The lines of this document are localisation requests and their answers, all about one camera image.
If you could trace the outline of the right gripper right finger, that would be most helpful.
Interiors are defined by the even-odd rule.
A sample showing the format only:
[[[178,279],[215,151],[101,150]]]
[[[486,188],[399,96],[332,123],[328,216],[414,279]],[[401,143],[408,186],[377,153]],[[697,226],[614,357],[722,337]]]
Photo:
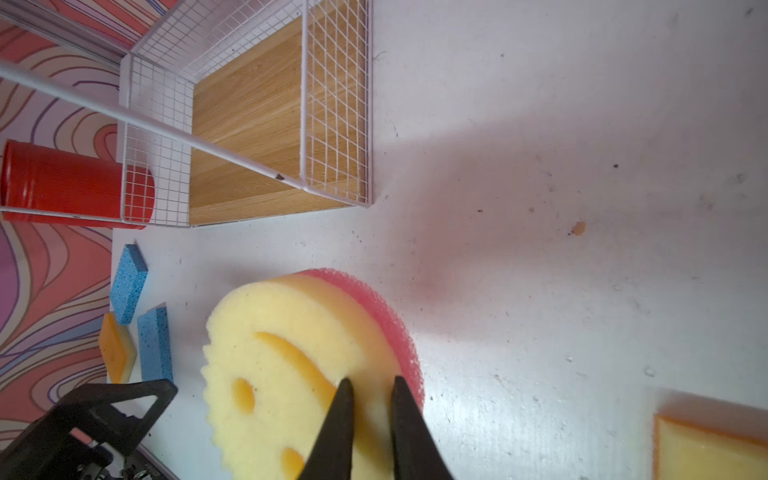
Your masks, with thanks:
[[[394,478],[453,480],[429,432],[416,400],[402,376],[396,376],[391,396]]]

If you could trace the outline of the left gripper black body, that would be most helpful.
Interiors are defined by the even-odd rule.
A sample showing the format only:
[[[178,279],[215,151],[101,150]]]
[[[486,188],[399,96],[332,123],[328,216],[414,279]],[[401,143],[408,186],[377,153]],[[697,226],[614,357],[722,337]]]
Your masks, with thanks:
[[[108,443],[78,437],[43,417],[1,451],[3,479],[175,479],[144,445],[122,455]]]

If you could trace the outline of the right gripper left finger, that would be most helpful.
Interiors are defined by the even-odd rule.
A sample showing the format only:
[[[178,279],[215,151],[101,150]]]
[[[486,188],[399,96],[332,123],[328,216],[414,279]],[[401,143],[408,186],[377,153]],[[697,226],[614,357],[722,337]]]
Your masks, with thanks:
[[[338,385],[325,420],[298,480],[349,480],[355,432],[354,389],[349,378]]]

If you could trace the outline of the yellow pink smiley sponge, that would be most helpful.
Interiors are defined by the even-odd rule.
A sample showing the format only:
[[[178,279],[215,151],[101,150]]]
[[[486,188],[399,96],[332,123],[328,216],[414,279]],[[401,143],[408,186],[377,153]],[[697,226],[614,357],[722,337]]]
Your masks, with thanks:
[[[218,303],[206,328],[207,420],[235,478],[296,478],[344,379],[354,393],[351,475],[392,477],[394,379],[422,402],[423,376],[404,323],[371,287],[327,268],[250,283]]]

